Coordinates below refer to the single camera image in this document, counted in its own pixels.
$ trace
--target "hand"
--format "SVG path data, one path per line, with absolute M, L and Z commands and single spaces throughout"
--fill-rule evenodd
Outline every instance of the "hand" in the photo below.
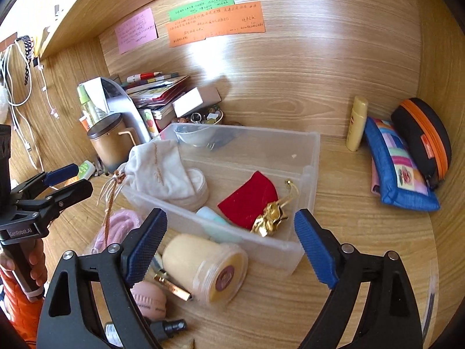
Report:
M 47 282 L 47 268 L 45 267 L 44 242 L 38 239 L 35 247 L 29 254 L 29 263 L 32 265 L 31 278 L 37 283 L 37 286 L 42 286 Z M 0 267 L 7 277 L 14 279 L 12 271 L 15 269 L 15 262 L 6 256 L 5 253 L 0 253 Z

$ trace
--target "lotion bottle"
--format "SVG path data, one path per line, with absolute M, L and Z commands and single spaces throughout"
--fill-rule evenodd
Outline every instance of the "lotion bottle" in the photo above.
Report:
M 352 114 L 350 115 L 349 132 L 347 133 L 346 140 L 346 147 L 353 152 L 360 147 L 367 113 L 368 100 L 364 97 L 356 96 L 353 102 Z

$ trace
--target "plastic storage box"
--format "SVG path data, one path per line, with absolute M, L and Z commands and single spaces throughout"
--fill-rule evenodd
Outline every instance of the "plastic storage box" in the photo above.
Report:
M 298 198 L 284 207 L 289 218 L 273 237 L 261 237 L 231 225 L 206 220 L 178 206 L 139 193 L 128 186 L 123 194 L 138 212 L 147 216 L 154 207 L 168 216 L 168 227 L 216 242 L 234 242 L 258 261 L 292 273 L 304 253 L 294 232 L 294 214 L 301 208 L 313 212 L 318 181 L 319 133 L 257 127 L 171 124 L 155 140 L 178 142 L 186 168 L 203 171 L 210 195 L 206 206 L 222 216 L 217 205 L 244 184 L 255 171 L 262 172 L 276 187 L 279 198 L 287 195 L 285 180 L 298 187 Z

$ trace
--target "red velvet pouch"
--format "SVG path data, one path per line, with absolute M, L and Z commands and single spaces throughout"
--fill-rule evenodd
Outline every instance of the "red velvet pouch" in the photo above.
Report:
M 231 222 L 250 231 L 266 205 L 276 200 L 278 193 L 273 183 L 256 171 L 250 180 L 218 203 L 218 208 Z

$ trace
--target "charging cable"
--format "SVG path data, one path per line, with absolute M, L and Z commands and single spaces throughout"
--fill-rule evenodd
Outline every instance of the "charging cable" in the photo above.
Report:
M 14 98 L 15 94 L 14 94 L 14 91 L 13 91 L 13 81 L 12 81 L 12 77 L 11 77 L 11 74 L 10 74 L 10 62 L 9 62 L 10 55 L 11 55 L 11 52 L 13 51 L 14 46 L 17 47 L 22 59 L 26 63 L 26 68 L 29 70 L 29 73 L 30 73 L 29 62 L 27 61 L 23 51 L 21 50 L 21 47 L 19 46 L 18 41 L 15 40 L 14 44 L 11 44 L 10 46 L 8 46 L 6 48 L 6 50 L 4 52 L 4 55 L 2 57 L 2 64 L 1 64 L 1 68 L 0 68 L 1 75 L 3 76 L 3 88 L 6 89 L 6 92 L 7 92 L 6 101 L 10 105 L 10 113 L 11 113 L 11 119 L 12 119 L 12 123 L 13 123 L 13 129 L 18 134 L 19 139 L 22 141 L 22 143 L 24 145 L 24 148 L 26 149 L 27 156 L 29 157 L 29 161 L 31 162 L 31 165 L 34 167 L 35 170 L 37 170 L 37 171 L 39 170 L 39 168 L 37 167 L 35 161 L 32 158 L 32 155 L 31 155 L 32 146 L 29 143 L 29 141 L 26 139 L 26 137 L 25 137 L 25 135 L 24 135 L 24 133 L 23 133 L 23 131 L 21 129 L 21 126 L 19 125 L 19 120 L 18 120 L 18 117 L 17 117 L 16 114 L 18 114 L 26 122 L 27 128 L 29 130 L 30 137 L 32 139 L 34 150 L 36 151 L 37 156 L 39 157 L 40 169 L 44 172 L 44 166 L 43 166 L 43 163 L 42 163 L 42 158 L 40 156 L 39 149 L 37 148 L 37 144 L 35 142 L 35 138 L 34 138 L 34 135 L 33 135 L 33 132 L 32 132 L 31 125 L 29 124 L 29 121 L 26 119 L 26 117 L 23 114 L 21 114 L 21 112 L 17 109 L 19 106 L 22 106 L 27 101 L 29 101 L 29 98 L 31 97 L 32 78 L 29 80 L 29 93 L 27 94 L 27 97 L 20 103 L 16 103 L 15 98 Z
M 60 116 L 58 114 L 58 111 L 57 109 L 55 109 L 52 104 L 50 103 L 50 98 L 48 96 L 48 90 L 47 90 L 47 83 L 45 81 L 45 76 L 44 76 L 44 66 L 42 64 L 40 64 L 40 59 L 39 58 L 36 58 L 37 59 L 37 69 L 39 69 L 40 71 L 40 74 L 42 76 L 42 81 L 44 82 L 44 87 L 42 88 L 42 91 L 45 92 L 45 96 L 47 98 L 47 102 L 48 102 L 48 106 L 50 107 L 50 115 L 53 115 L 56 119 L 60 119 Z

